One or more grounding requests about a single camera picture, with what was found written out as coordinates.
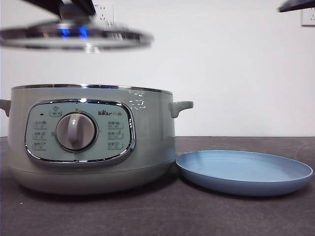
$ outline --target cooker rim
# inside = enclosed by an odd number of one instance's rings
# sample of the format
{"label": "cooker rim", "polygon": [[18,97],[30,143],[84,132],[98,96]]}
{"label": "cooker rim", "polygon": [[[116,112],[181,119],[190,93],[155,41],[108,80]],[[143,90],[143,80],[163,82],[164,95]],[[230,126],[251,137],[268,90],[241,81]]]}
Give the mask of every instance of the cooker rim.
{"label": "cooker rim", "polygon": [[121,89],[121,90],[160,92],[160,93],[173,95],[173,93],[170,91],[155,89],[155,88],[142,88],[142,87],[117,86],[117,85],[94,85],[94,84],[35,84],[35,85],[15,86],[11,90],[39,89],[39,88]]}

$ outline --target gray table surface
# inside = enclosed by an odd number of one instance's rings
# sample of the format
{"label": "gray table surface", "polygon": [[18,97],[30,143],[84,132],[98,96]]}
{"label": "gray table surface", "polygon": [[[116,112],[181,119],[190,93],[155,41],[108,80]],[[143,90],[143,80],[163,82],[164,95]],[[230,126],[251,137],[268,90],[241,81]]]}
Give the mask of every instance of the gray table surface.
{"label": "gray table surface", "polygon": [[[177,154],[247,150],[296,159],[315,169],[315,137],[177,137]],[[71,197],[18,185],[8,171],[1,138],[2,236],[311,236],[315,235],[315,178],[279,197],[240,197],[202,189],[176,166],[161,179],[120,193]]]}

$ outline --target glass lid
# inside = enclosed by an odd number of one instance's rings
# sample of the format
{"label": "glass lid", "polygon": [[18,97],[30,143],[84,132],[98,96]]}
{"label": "glass lid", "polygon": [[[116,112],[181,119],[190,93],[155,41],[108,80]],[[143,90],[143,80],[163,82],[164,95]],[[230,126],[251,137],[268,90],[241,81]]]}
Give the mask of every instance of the glass lid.
{"label": "glass lid", "polygon": [[129,30],[126,26],[113,22],[96,24],[58,21],[0,31],[1,46],[81,50],[88,53],[146,47],[152,41],[150,34]]}

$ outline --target pale green cooker body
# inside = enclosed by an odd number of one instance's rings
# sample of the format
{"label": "pale green cooker body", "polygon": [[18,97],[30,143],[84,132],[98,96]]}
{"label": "pale green cooker body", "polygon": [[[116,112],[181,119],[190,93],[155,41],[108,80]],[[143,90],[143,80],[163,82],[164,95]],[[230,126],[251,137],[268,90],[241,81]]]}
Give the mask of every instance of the pale green cooker body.
{"label": "pale green cooker body", "polygon": [[[25,131],[32,106],[44,100],[81,98],[122,102],[130,108],[136,136],[132,154],[116,164],[75,167],[47,165],[43,160],[31,158],[25,148]],[[173,117],[187,108],[174,106],[172,94],[166,92],[110,88],[13,89],[8,163],[20,184],[47,193],[99,194],[144,185],[163,175],[174,162]]]}

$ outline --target white wall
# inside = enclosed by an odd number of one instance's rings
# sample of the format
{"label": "white wall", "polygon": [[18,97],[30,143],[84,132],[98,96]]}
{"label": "white wall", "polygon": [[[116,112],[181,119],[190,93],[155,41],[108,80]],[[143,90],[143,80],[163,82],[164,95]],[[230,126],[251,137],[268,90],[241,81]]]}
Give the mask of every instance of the white wall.
{"label": "white wall", "polygon": [[[129,85],[173,91],[195,108],[176,135],[314,136],[315,28],[284,0],[113,0],[115,20],[154,34],[149,50],[82,54],[1,50],[1,98],[36,83]],[[2,27],[54,16],[1,0]],[[1,135],[7,135],[1,111]]]}

